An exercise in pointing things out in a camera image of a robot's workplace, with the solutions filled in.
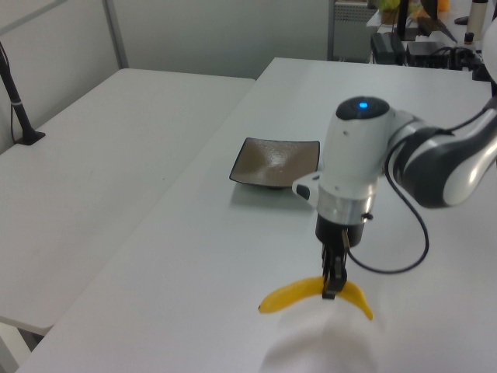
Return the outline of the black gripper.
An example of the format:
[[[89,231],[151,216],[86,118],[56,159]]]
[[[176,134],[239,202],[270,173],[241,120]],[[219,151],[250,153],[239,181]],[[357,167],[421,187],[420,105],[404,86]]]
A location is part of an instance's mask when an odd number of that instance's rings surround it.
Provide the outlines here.
[[[347,281],[346,253],[343,250],[334,250],[328,246],[336,247],[343,244],[342,233],[348,235],[349,246],[357,246],[363,236],[364,224],[341,225],[317,216],[315,235],[322,243],[321,267],[324,278],[324,299],[334,299],[343,290]]]

